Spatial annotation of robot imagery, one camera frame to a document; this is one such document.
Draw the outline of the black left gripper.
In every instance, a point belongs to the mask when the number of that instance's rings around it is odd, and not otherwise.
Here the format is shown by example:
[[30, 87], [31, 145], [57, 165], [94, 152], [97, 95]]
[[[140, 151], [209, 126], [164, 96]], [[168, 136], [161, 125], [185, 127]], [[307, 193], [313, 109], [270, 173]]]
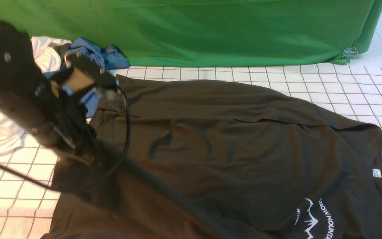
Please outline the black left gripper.
[[85, 105], [73, 96], [60, 96], [54, 110], [53, 128], [62, 139], [58, 150], [86, 166], [94, 164], [96, 132], [87, 122]]

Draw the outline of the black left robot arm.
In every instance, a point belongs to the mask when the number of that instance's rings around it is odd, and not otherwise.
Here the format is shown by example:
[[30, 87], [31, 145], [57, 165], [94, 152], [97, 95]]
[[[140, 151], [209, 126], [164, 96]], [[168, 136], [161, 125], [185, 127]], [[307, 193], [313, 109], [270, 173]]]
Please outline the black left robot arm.
[[0, 20], [0, 111], [62, 157], [100, 166], [81, 98], [94, 87], [117, 84], [79, 53], [68, 55], [68, 63], [47, 79], [34, 60], [29, 35]]

